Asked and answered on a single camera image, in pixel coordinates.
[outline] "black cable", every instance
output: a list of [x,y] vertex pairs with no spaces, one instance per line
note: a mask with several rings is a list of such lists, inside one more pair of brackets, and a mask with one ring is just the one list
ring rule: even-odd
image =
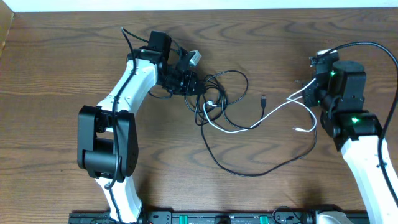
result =
[[335,97],[333,97],[333,98],[331,99],[331,105],[329,106],[329,110],[326,111],[326,112],[328,113],[328,118],[329,118],[329,119],[331,119],[332,110],[333,110],[333,108],[335,108],[336,101],[338,101],[340,98],[341,98],[340,95],[336,95]]
[[180,54],[180,52],[178,50],[175,50],[174,48],[170,48],[171,51],[174,51],[177,54]]
[[122,30],[123,30],[124,32],[126,32],[127,34],[129,34],[130,36],[132,36],[132,37],[135,37],[135,38],[137,38],[137,39],[139,39],[139,40],[141,40],[141,41],[144,41],[145,43],[149,43],[148,40],[143,39],[143,38],[141,38],[141,37],[139,37],[139,36],[137,36],[137,35],[135,35],[135,34],[130,33],[128,30],[126,30],[126,29],[123,28],[123,27],[122,27]]
[[275,221],[276,224],[281,224],[279,221],[276,220],[276,217],[275,217],[275,216],[276,216],[276,214],[275,214],[276,211],[280,210],[281,208],[287,208],[287,209],[289,209],[290,212],[293,213],[294,217],[296,217],[296,219],[300,220],[299,222],[294,223],[294,224],[302,223],[301,218],[299,218],[299,216],[298,216],[295,212],[293,212],[293,210],[292,210],[289,206],[282,205],[282,206],[277,207],[277,208],[272,212],[272,219]]
[[[314,118],[312,117],[311,114],[310,114],[310,117],[311,117],[312,123],[315,124],[315,120],[314,120]],[[214,162],[218,165],[218,167],[221,168],[221,169],[223,169],[223,170],[225,170],[226,172],[229,172],[230,174],[238,175],[238,176],[241,176],[241,177],[260,177],[260,176],[269,174],[270,172],[272,172],[272,171],[274,171],[274,170],[276,170],[276,169],[278,169],[278,168],[280,168],[280,167],[282,167],[282,166],[284,166],[284,165],[290,164],[291,162],[294,162],[294,161],[299,160],[299,159],[303,159],[303,158],[304,158],[306,155],[308,155],[308,154],[315,148],[315,146],[317,145],[317,127],[315,127],[315,129],[313,130],[313,133],[314,133],[314,141],[313,141],[313,144],[312,144],[312,146],[310,147],[310,149],[307,150],[306,152],[304,152],[303,154],[301,154],[301,155],[299,155],[299,156],[297,156],[297,157],[295,157],[295,158],[293,158],[293,159],[290,159],[290,160],[288,160],[288,161],[285,161],[285,162],[283,162],[283,163],[281,163],[281,164],[279,164],[279,165],[276,165],[275,167],[273,167],[273,168],[271,168],[271,169],[269,169],[269,170],[267,170],[267,171],[265,171],[265,172],[261,172],[261,173],[258,173],[258,174],[244,174],[244,173],[240,173],[240,172],[233,171],[233,170],[228,169],[228,168],[224,167],[223,165],[221,165],[221,164],[217,161],[217,159],[214,157],[214,155],[213,155],[213,153],[212,153],[212,151],[211,151],[211,149],[210,149],[210,147],[209,147],[209,145],[208,145],[208,143],[207,143],[207,141],[206,141],[205,134],[203,133],[203,126],[200,127],[200,132],[201,132],[201,136],[202,136],[202,138],[203,138],[203,141],[205,142],[206,148],[207,148],[207,150],[208,150],[209,153],[210,153],[211,158],[212,158],[212,159],[214,160]]]
[[109,189],[109,194],[111,195],[111,201],[113,203],[114,208],[116,209],[116,215],[118,216],[118,223],[123,223],[122,221],[122,217],[120,215],[120,209],[118,207],[118,205],[116,204],[116,201],[114,199],[114,195],[113,195],[113,190]]
[[148,91],[148,94],[149,94],[150,96],[152,96],[152,97],[154,97],[154,98],[161,99],[161,100],[170,99],[170,98],[173,96],[173,91],[172,91],[172,90],[169,90],[168,93],[170,94],[169,96],[155,96],[155,95],[153,95],[153,94],[150,92],[150,90]]
[[[265,110],[266,110],[266,104],[263,103],[263,101],[265,101],[265,100],[266,100],[266,99],[262,96],[262,97],[261,97],[262,112],[261,112],[261,117],[260,117],[260,119],[262,119],[262,118],[264,117],[264,112],[265,112]],[[240,126],[240,125],[237,125],[237,124],[233,123],[233,122],[227,117],[227,115],[226,115],[226,113],[225,113],[225,109],[224,109],[224,107],[223,107],[223,101],[221,101],[221,112],[223,112],[224,119],[225,119],[230,125],[234,126],[235,128],[248,129],[248,130],[250,130],[250,129],[257,128],[257,127],[261,124],[261,122],[260,122],[260,123],[256,124],[256,125],[253,126],[253,127],[243,127],[243,126]]]
[[382,49],[385,53],[388,54],[388,56],[390,56],[391,60],[394,62],[394,65],[396,66],[396,70],[397,70],[396,94],[395,94],[395,97],[394,97],[394,101],[392,102],[390,112],[388,113],[386,122],[384,123],[382,132],[381,132],[381,134],[379,136],[379,142],[377,144],[377,156],[379,158],[379,165],[380,165],[380,168],[381,168],[381,172],[383,173],[384,180],[386,181],[387,187],[390,190],[392,198],[394,199],[394,201],[395,201],[395,203],[396,203],[396,205],[398,207],[398,197],[397,197],[397,194],[395,193],[394,188],[392,187],[391,181],[390,181],[390,179],[389,179],[389,177],[387,175],[387,171],[386,171],[386,168],[385,168],[386,164],[384,163],[384,160],[383,160],[383,157],[382,157],[382,142],[383,142],[384,138],[386,137],[387,128],[388,128],[388,126],[389,126],[389,124],[391,122],[392,115],[394,114],[394,110],[395,110],[395,108],[397,106],[397,100],[398,100],[398,61],[397,61],[397,59],[391,53],[391,51],[388,50],[385,46],[383,46],[381,44],[378,44],[378,43],[375,43],[375,42],[352,42],[352,43],[348,43],[348,44],[343,44],[343,45],[340,45],[338,47],[335,47],[333,49],[328,50],[324,54],[321,54],[321,55],[315,57],[315,59],[320,59],[320,58],[330,54],[331,52],[333,52],[335,50],[343,49],[343,48],[346,48],[346,47],[352,47],[352,46],[356,46],[356,45],[370,45],[370,46],[374,46],[374,47],[378,47],[378,48]]
[[180,61],[181,61],[181,59],[182,59],[182,54],[181,54],[181,47],[180,47],[180,45],[178,44],[178,42],[177,41],[175,41],[174,39],[173,39],[173,42],[175,43],[175,45],[177,46],[177,48],[178,48],[178,51],[177,50],[175,50],[175,49],[172,49],[173,51],[175,51],[175,53],[177,53],[178,54],[178,62],[175,64],[175,65],[177,65]]
[[127,35],[124,33],[126,30],[125,28],[120,28],[124,38],[126,39],[130,51],[131,51],[131,56],[132,56],[132,71],[131,74],[128,76],[128,78],[126,79],[126,81],[123,83],[122,87],[119,89],[118,93],[116,94],[116,96],[113,98],[113,104],[112,104],[112,129],[113,129],[113,144],[114,144],[114,148],[115,148],[115,170],[114,170],[114,175],[112,178],[112,181],[109,185],[105,186],[106,190],[111,190],[114,183],[116,182],[116,179],[118,177],[119,174],[119,168],[120,168],[120,155],[119,155],[119,139],[118,139],[118,129],[116,128],[118,122],[116,120],[116,106],[118,105],[118,101],[120,98],[120,95],[122,94],[124,88],[127,86],[127,84],[129,83],[130,79],[132,78],[132,76],[136,73],[137,70],[137,65],[136,65],[136,58],[134,56],[134,51],[132,49],[132,45],[130,43],[129,38],[127,37]]
[[[209,89],[216,89],[216,90],[218,90],[219,97],[218,97],[218,99],[217,99],[217,101],[216,101],[216,105],[218,105],[218,104],[220,103],[220,100],[227,100],[226,98],[223,98],[223,97],[222,97],[223,95],[225,95],[224,90],[222,90],[222,89],[220,89],[220,88],[217,88],[217,87],[215,87],[215,86],[211,86],[211,85],[206,87],[206,90],[209,90]],[[204,99],[204,101],[207,101],[204,95],[197,95],[197,101],[196,101],[195,113],[194,113],[195,124],[196,124],[197,126],[203,126],[203,125],[205,125],[205,124],[208,124],[207,119],[206,119],[206,118],[204,117],[204,115],[203,115],[204,112],[201,110],[201,106],[200,106],[200,97],[202,97],[202,98]],[[206,110],[206,112],[209,113],[209,112],[213,111],[215,108],[216,108],[216,107],[211,107],[210,109]],[[216,116],[214,116],[213,118],[211,118],[210,121],[215,121],[215,120],[217,120],[222,114],[223,114],[222,112],[219,112]],[[203,122],[202,122],[202,123],[198,123],[197,115],[199,115],[199,117],[201,118],[201,120],[205,120],[205,122],[204,122],[204,123],[203,123]]]
[[188,103],[188,99],[187,99],[187,95],[184,95],[184,100],[185,100],[185,105],[187,106],[187,108],[192,111],[195,112],[195,109],[192,109],[191,105]]
[[232,105],[232,104],[234,104],[234,103],[237,103],[237,102],[241,101],[241,100],[244,98],[244,96],[246,96],[246,93],[248,92],[248,89],[249,89],[249,80],[248,80],[248,77],[247,77],[243,72],[240,72],[240,71],[237,71],[237,70],[227,70],[227,71],[223,71],[223,72],[217,73],[217,74],[215,74],[215,75],[212,75],[210,78],[208,78],[207,80],[205,80],[205,83],[206,83],[206,82],[208,82],[208,81],[211,80],[211,79],[217,78],[217,77],[219,77],[219,76],[221,76],[221,75],[224,75],[224,74],[227,74],[227,73],[230,73],[230,72],[236,72],[236,73],[241,74],[241,75],[244,77],[245,81],[246,81],[246,88],[245,88],[243,94],[242,94],[238,99],[236,99],[236,100],[234,100],[234,101],[228,103],[227,105]]

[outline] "cable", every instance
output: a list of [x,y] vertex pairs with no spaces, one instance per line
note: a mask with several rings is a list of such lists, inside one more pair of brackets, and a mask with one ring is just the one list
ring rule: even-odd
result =
[[185,100],[185,105],[187,106],[187,108],[192,111],[195,112],[195,109],[192,109],[192,107],[190,106],[190,104],[188,103],[188,99],[187,99],[187,95],[184,95],[184,100]]
[[118,205],[116,204],[116,201],[115,201],[115,199],[114,199],[114,195],[113,195],[113,190],[112,190],[112,189],[109,189],[109,194],[110,194],[110,196],[111,196],[111,201],[112,201],[112,203],[113,203],[113,206],[114,206],[114,208],[116,209],[116,215],[118,216],[118,223],[124,223],[124,222],[122,221],[122,217],[120,216],[120,209],[119,209]]
[[301,218],[299,218],[299,216],[298,216],[295,212],[293,212],[293,210],[292,210],[289,206],[282,205],[282,206],[277,207],[277,208],[272,212],[272,219],[275,221],[276,224],[281,224],[279,221],[276,220],[276,217],[275,217],[275,216],[276,216],[276,214],[275,214],[276,211],[280,210],[281,208],[287,208],[287,209],[289,209],[290,212],[293,213],[294,217],[296,217],[296,219],[299,220],[299,222],[294,223],[294,224],[302,223]]
[[[245,81],[246,81],[246,88],[245,88],[244,93],[237,100],[234,100],[231,103],[228,103],[228,99],[226,97],[225,89],[223,88],[223,86],[217,80],[217,77],[219,77],[221,75],[224,75],[224,74],[227,74],[227,73],[238,73],[238,74],[242,75],[244,77]],[[223,72],[217,73],[215,75],[207,75],[207,76],[205,76],[203,83],[206,85],[206,87],[205,87],[206,90],[210,90],[210,89],[218,90],[218,97],[217,97],[217,100],[216,100],[215,104],[219,105],[220,102],[223,101],[223,106],[221,107],[222,110],[225,110],[228,105],[232,105],[232,104],[237,103],[240,100],[242,100],[243,97],[248,92],[248,88],[249,88],[249,81],[248,81],[247,76],[243,72],[240,72],[240,71],[237,71],[237,70],[227,70],[227,71],[223,71]],[[203,116],[204,113],[203,113],[203,111],[201,110],[201,107],[200,107],[200,98],[201,97],[203,98],[204,101],[207,101],[207,99],[206,99],[206,97],[204,95],[197,95],[195,111],[194,111],[195,124],[197,126],[202,126],[202,125],[205,125],[205,124],[208,123],[207,119]],[[215,109],[215,107],[212,107],[212,108],[206,110],[206,112],[209,113],[210,111],[213,111],[214,109]],[[217,120],[221,115],[223,115],[223,112],[219,112],[216,116],[211,118],[211,121]],[[205,122],[198,123],[197,116],[199,116],[201,119],[204,119]]]
[[[264,105],[264,106],[262,105],[261,108],[262,108],[262,111],[261,111],[260,119],[262,119],[262,118],[264,117],[264,112],[265,112],[265,110],[266,110],[265,105]],[[254,129],[254,128],[257,128],[258,126],[260,126],[260,124],[261,124],[261,123],[258,123],[257,125],[253,126],[252,128],[251,128],[251,127],[243,127],[243,126],[240,126],[240,125],[237,125],[237,124],[233,123],[233,122],[227,117],[227,115],[226,115],[226,113],[225,113],[225,110],[221,110],[221,112],[223,113],[224,119],[225,119],[230,125],[234,126],[235,128],[241,128],[241,129]]]
[[[310,115],[310,117],[311,117],[312,123],[315,124],[315,121],[316,121],[316,120],[313,118],[313,116]],[[214,157],[214,155],[213,155],[213,153],[212,153],[212,151],[211,151],[211,149],[210,149],[210,147],[209,147],[209,145],[208,145],[208,143],[207,143],[205,134],[203,133],[203,126],[200,127],[200,132],[201,132],[201,136],[202,136],[202,138],[203,138],[203,141],[205,142],[206,148],[207,148],[207,150],[208,150],[209,153],[210,153],[211,158],[212,158],[212,159],[214,160],[214,162],[218,165],[218,167],[221,168],[221,169],[223,169],[223,170],[225,170],[226,172],[229,172],[230,174],[238,175],[238,176],[241,176],[241,177],[260,177],[260,176],[269,174],[270,172],[272,172],[272,171],[274,171],[274,170],[276,170],[276,169],[278,169],[278,168],[280,168],[280,167],[282,167],[282,166],[284,166],[284,165],[290,164],[291,162],[294,162],[294,161],[296,161],[296,160],[299,160],[299,159],[304,158],[304,157],[305,157],[306,155],[308,155],[308,154],[315,148],[315,146],[317,145],[317,128],[315,127],[315,129],[313,130],[313,133],[314,133],[314,141],[313,141],[313,144],[312,144],[312,146],[310,147],[310,149],[307,150],[306,152],[304,152],[303,154],[301,154],[301,155],[299,155],[299,156],[297,156],[297,157],[295,157],[295,158],[293,158],[293,159],[290,159],[290,160],[288,160],[288,161],[285,161],[285,162],[283,162],[283,163],[281,163],[281,164],[279,164],[279,165],[276,165],[275,167],[273,167],[273,168],[271,168],[271,169],[269,169],[269,170],[267,170],[267,171],[265,171],[265,172],[261,172],[261,173],[258,173],[258,174],[244,174],[244,173],[240,173],[240,172],[233,171],[233,170],[228,169],[228,168],[224,167],[223,165],[221,165],[221,164],[217,161],[217,159]]]
[[113,143],[114,143],[114,147],[115,147],[115,171],[114,171],[114,175],[112,178],[112,181],[109,185],[105,186],[106,190],[111,190],[114,183],[116,182],[116,179],[118,177],[119,174],[119,168],[120,168],[120,155],[119,155],[119,139],[118,139],[118,129],[116,128],[117,126],[117,120],[116,120],[116,106],[118,105],[118,101],[120,98],[121,93],[123,92],[124,88],[127,86],[127,84],[129,83],[130,79],[132,78],[132,76],[136,73],[137,70],[137,65],[136,65],[136,60],[135,60],[135,56],[134,56],[134,51],[132,49],[132,45],[130,43],[129,38],[127,37],[127,35],[124,33],[126,30],[125,28],[121,27],[120,28],[124,38],[126,39],[129,48],[130,48],[130,52],[131,52],[131,56],[132,56],[132,71],[131,74],[128,76],[128,78],[126,79],[126,81],[123,83],[122,87],[119,89],[118,93],[116,94],[116,96],[113,98],[113,104],[112,104],[112,129],[113,129]]
[[389,177],[387,175],[387,171],[386,171],[386,168],[385,168],[386,164],[384,163],[384,160],[383,160],[383,157],[382,157],[382,142],[383,142],[384,138],[386,137],[387,128],[388,128],[388,126],[389,126],[389,124],[391,122],[392,115],[394,114],[394,110],[395,110],[395,108],[397,106],[397,101],[398,101],[398,61],[397,61],[397,59],[391,53],[390,50],[388,50],[385,46],[383,46],[381,44],[378,44],[378,43],[375,43],[375,42],[352,42],[352,43],[343,44],[343,45],[337,46],[337,47],[335,47],[333,49],[330,49],[327,52],[325,52],[324,54],[316,56],[315,60],[319,60],[320,58],[330,54],[331,52],[333,52],[335,50],[343,49],[343,48],[346,48],[346,47],[352,47],[352,46],[356,46],[356,45],[370,45],[370,46],[374,46],[374,47],[380,48],[386,54],[388,54],[388,56],[391,58],[391,60],[394,62],[394,65],[396,66],[396,70],[397,70],[396,94],[395,94],[395,97],[394,97],[394,101],[392,102],[390,112],[388,113],[386,122],[384,123],[382,132],[381,132],[381,134],[379,136],[379,142],[377,144],[377,156],[378,156],[378,159],[379,159],[379,165],[380,165],[380,168],[381,168],[381,172],[383,173],[384,180],[386,181],[387,187],[388,187],[388,189],[389,189],[389,191],[390,191],[390,193],[392,195],[392,198],[394,199],[394,201],[395,201],[395,203],[396,203],[396,205],[398,207],[398,197],[397,197],[397,194],[395,193],[394,188],[392,187],[391,181],[390,181],[390,179],[389,179]]
[[175,41],[174,39],[172,40],[172,42],[174,42],[175,43],[175,45],[177,46],[177,48],[178,48],[178,50],[175,50],[175,49],[171,49],[171,50],[173,50],[175,53],[177,53],[178,54],[178,62],[175,64],[175,65],[177,65],[180,61],[181,61],[181,59],[182,59],[182,54],[181,54],[181,52],[182,52],[182,49],[181,49],[181,47],[180,47],[180,45],[178,44],[178,42],[177,41]]
[[150,90],[148,91],[148,94],[154,98],[158,98],[161,100],[166,100],[166,99],[170,99],[173,96],[173,91],[172,90],[168,90],[168,93],[170,94],[169,96],[155,96],[153,95]]
[[139,36],[137,36],[137,35],[135,35],[135,34],[130,33],[128,30],[126,30],[126,29],[123,28],[123,27],[122,27],[122,30],[123,30],[124,32],[126,32],[127,34],[129,34],[130,36],[132,36],[132,37],[135,37],[135,38],[137,38],[137,39],[139,39],[139,40],[141,40],[141,41],[144,41],[145,43],[149,43],[148,40],[143,39],[143,38],[141,38],[141,37],[139,37]]
[[205,102],[205,103],[203,104],[203,111],[204,111],[204,114],[205,114],[205,116],[206,116],[208,122],[209,122],[213,127],[215,127],[216,129],[219,129],[220,131],[223,131],[223,132],[225,132],[225,133],[233,134],[233,133],[239,133],[239,132],[242,132],[242,131],[247,131],[247,130],[250,130],[250,129],[256,127],[259,123],[261,123],[261,121],[264,121],[268,116],[270,116],[273,112],[277,111],[279,108],[285,106],[286,104],[289,104],[289,103],[291,103],[291,102],[294,102],[294,103],[297,103],[297,104],[303,106],[305,109],[307,109],[308,112],[312,115],[312,117],[313,117],[314,120],[315,120],[315,123],[313,124],[313,127],[312,127],[311,129],[309,129],[309,130],[305,130],[305,129],[302,129],[302,128],[294,128],[294,129],[295,129],[296,131],[300,131],[300,132],[311,132],[311,131],[313,131],[313,130],[315,129],[315,127],[316,127],[316,125],[317,125],[317,118],[316,118],[316,116],[314,115],[314,113],[312,113],[312,111],[310,110],[310,108],[306,107],[303,103],[300,103],[300,102],[296,101],[297,99],[302,98],[302,96],[297,97],[297,98],[295,98],[295,99],[291,99],[291,97],[293,97],[294,95],[297,95],[298,93],[301,93],[302,91],[304,91],[304,90],[305,90],[308,86],[310,86],[315,80],[316,80],[316,79],[314,78],[310,83],[308,83],[308,84],[307,84],[305,87],[303,87],[301,90],[296,91],[295,93],[291,94],[288,98],[286,98],[286,100],[288,100],[288,101],[286,101],[285,103],[282,103],[282,104],[279,105],[277,108],[275,108],[274,110],[272,110],[272,111],[271,111],[270,113],[268,113],[265,117],[261,118],[261,119],[260,119],[259,121],[257,121],[254,125],[252,125],[249,129],[240,129],[240,130],[236,130],[236,131],[228,131],[228,130],[225,130],[225,129],[223,129],[223,128],[217,126],[217,125],[215,125],[215,124],[209,119],[208,114],[207,114],[207,112],[206,112],[206,104],[208,104],[208,102]]

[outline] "wood grain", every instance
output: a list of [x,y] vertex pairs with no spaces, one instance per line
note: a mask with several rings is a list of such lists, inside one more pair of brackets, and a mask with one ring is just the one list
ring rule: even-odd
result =
[[[249,125],[308,80],[308,56],[354,40],[380,42],[398,54],[398,9],[68,12],[17,14],[0,60],[0,219],[2,223],[65,223],[76,210],[106,210],[95,181],[76,163],[77,114],[95,105],[119,80],[128,52],[119,28],[148,38],[166,31],[203,58],[203,75],[245,72],[248,95],[228,114]],[[134,41],[134,46],[142,43]],[[380,50],[355,47],[342,59],[368,73],[366,105],[383,123],[396,88],[394,67]],[[237,75],[221,78],[231,98],[244,90]],[[319,109],[314,111],[319,116]],[[301,161],[265,177],[227,174],[211,160],[181,97],[147,97],[137,116],[136,188],[147,205],[174,210],[272,210],[334,203],[363,210],[354,178],[319,126],[318,145]],[[398,164],[398,120],[387,134]],[[205,127],[216,157],[242,172],[260,172],[306,150],[310,118],[298,106],[272,115],[260,128],[227,135]]]

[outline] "green led light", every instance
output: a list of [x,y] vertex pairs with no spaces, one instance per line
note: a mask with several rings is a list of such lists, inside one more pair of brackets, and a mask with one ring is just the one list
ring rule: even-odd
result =
[[357,122],[359,122],[359,119],[358,119],[358,118],[351,118],[351,120],[353,121],[354,124],[357,123]]

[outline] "robotic arm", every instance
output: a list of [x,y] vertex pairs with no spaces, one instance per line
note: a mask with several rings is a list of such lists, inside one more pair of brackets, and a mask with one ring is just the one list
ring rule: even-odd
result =
[[[156,84],[174,95],[197,95],[205,91],[204,84],[190,70],[198,63],[201,57],[199,52],[187,52],[180,47],[180,60],[176,66],[167,65],[171,43],[172,39],[167,34],[152,31],[148,46],[134,49],[134,54],[127,56],[126,71],[111,93],[96,107],[82,107],[78,115],[78,165],[100,184],[111,208],[110,216],[119,222],[145,223],[145,218],[140,217],[142,202],[137,196],[132,173],[138,157],[134,115],[146,94]],[[129,80],[134,67],[133,60],[136,72]],[[115,109],[117,125],[114,127],[111,116],[114,96],[125,84]],[[111,192],[106,186],[115,174],[117,158],[114,141],[99,138],[96,133],[113,132],[113,128],[118,133],[121,162],[117,182]]]
[[[320,105],[320,122],[354,174],[371,223],[395,223],[398,207],[384,180],[377,145],[382,133],[375,114],[363,110],[366,74],[352,61],[339,61],[332,51],[310,58],[316,80],[303,92],[306,106]],[[382,160],[395,192],[398,178],[382,140]]]

